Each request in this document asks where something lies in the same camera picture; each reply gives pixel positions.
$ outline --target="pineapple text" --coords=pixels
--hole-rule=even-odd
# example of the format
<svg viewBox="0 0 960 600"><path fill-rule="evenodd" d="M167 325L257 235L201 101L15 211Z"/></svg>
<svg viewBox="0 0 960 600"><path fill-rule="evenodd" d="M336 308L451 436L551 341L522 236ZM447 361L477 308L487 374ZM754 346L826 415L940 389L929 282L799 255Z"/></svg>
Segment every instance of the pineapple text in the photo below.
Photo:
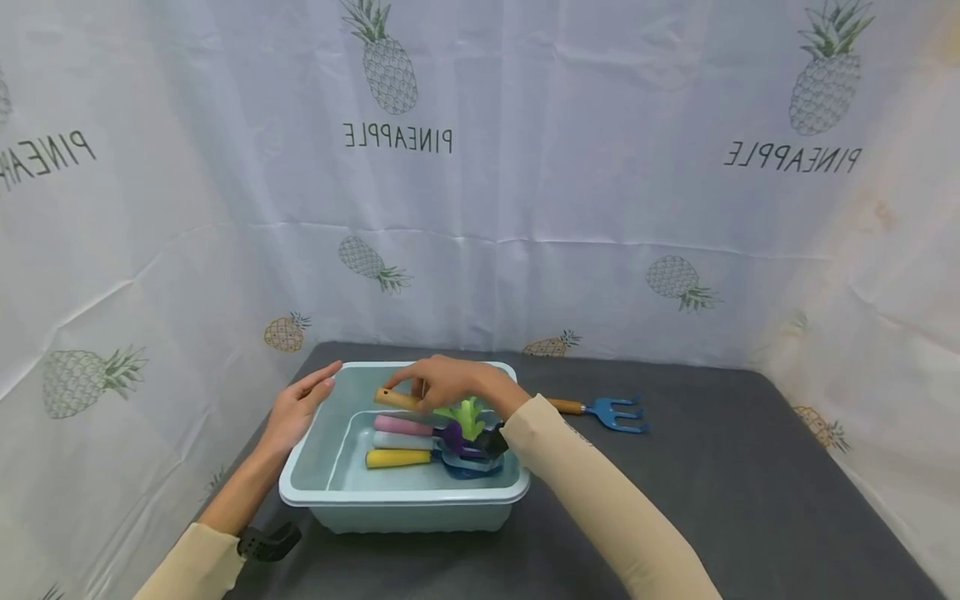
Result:
<svg viewBox="0 0 960 600"><path fill-rule="evenodd" d="M16 145L19 148L0 150L0 190L6 187L9 192L24 179L50 175L69 168L71 162L78 165L86 155L97 159L79 131L38 137L36 141L25 139Z"/></svg>
<svg viewBox="0 0 960 600"><path fill-rule="evenodd" d="M724 162L728 167L747 167L753 165L760 169L775 166L778 171L796 171L797 173L837 173L845 169L847 173L860 158L862 148L795 148L790 144L761 144L755 142L750 151L744 142L734 141L728 153L730 160Z"/></svg>
<svg viewBox="0 0 960 600"><path fill-rule="evenodd" d="M389 123L361 123L358 127L344 123L347 147L398 148L440 154L453 154L453 130L432 130L423 127L401 127Z"/></svg>

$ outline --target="white handle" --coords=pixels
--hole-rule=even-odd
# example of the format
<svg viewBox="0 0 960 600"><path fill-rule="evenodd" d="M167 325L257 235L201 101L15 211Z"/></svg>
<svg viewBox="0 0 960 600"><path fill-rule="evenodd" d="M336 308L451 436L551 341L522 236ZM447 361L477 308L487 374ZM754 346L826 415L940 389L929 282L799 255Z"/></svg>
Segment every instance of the white handle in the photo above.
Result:
<svg viewBox="0 0 960 600"><path fill-rule="evenodd" d="M395 448L400 450L432 450L433 438L408 436L402 433L390 433L389 431L374 431L373 447Z"/></svg>

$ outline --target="yellow handle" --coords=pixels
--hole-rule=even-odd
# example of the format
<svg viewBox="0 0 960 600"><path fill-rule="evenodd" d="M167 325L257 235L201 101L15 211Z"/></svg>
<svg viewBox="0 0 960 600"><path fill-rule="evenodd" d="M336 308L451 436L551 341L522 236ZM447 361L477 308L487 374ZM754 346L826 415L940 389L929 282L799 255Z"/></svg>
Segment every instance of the yellow handle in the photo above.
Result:
<svg viewBox="0 0 960 600"><path fill-rule="evenodd" d="M401 394L400 392L388 390L387 388L377 388L376 394L373 395L373 401L378 404L390 404L391 406L408 411L417 410L417 402L419 402L419 400L413 396Z"/></svg>
<svg viewBox="0 0 960 600"><path fill-rule="evenodd" d="M406 467L424 465L430 462L430 450L388 450L367 451L367 468Z"/></svg>
<svg viewBox="0 0 960 600"><path fill-rule="evenodd" d="M556 398L548 398L547 401L553 404L553 407L561 413L565 413L567 415L584 414L584 405L580 402L574 402L573 400L557 400Z"/></svg>

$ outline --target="beige sleeve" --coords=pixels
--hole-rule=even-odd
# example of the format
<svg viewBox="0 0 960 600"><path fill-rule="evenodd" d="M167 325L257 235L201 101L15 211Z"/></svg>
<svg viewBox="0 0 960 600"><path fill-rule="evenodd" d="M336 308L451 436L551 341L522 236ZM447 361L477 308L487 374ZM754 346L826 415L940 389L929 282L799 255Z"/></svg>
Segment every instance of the beige sleeve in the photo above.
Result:
<svg viewBox="0 0 960 600"><path fill-rule="evenodd" d="M238 541L193 523L133 600L220 600L244 564Z"/></svg>
<svg viewBox="0 0 960 600"><path fill-rule="evenodd" d="M690 544L543 396L503 426L520 462L542 479L633 598L720 599Z"/></svg>

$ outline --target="light blue plastic basin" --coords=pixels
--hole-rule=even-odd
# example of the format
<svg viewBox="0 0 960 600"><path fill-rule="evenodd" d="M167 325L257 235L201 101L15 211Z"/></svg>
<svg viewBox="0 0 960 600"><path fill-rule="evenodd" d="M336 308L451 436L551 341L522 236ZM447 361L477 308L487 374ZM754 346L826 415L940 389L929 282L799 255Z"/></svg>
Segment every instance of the light blue plastic basin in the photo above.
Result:
<svg viewBox="0 0 960 600"><path fill-rule="evenodd" d="M457 480L443 465L367 469L373 419L378 413L443 424L376 404L373 395L390 375L410 363L346 363L336 375L333 393L321 405L303 440L290 453L280 474L280 497L291 506L309 508L334 533L496 531L512 505L530 487L530 472L513 452L504 455L494 477ZM490 363L516 381L504 363ZM409 383L397 387L409 393ZM499 418L485 411L482 420Z"/></svg>

